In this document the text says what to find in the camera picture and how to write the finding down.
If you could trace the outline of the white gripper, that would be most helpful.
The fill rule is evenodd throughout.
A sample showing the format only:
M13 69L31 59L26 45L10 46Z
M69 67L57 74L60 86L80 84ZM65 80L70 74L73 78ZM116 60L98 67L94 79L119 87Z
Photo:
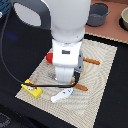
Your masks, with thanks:
M74 72L83 71L83 54L80 50L82 42L61 43L52 40L53 59L57 81L69 84Z

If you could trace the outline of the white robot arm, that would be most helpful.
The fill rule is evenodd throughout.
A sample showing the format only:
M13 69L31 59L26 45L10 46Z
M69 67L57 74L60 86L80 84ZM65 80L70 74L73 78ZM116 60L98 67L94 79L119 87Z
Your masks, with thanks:
M51 30L56 78L59 83L69 84L78 65L91 0L11 0L11 3L24 23Z

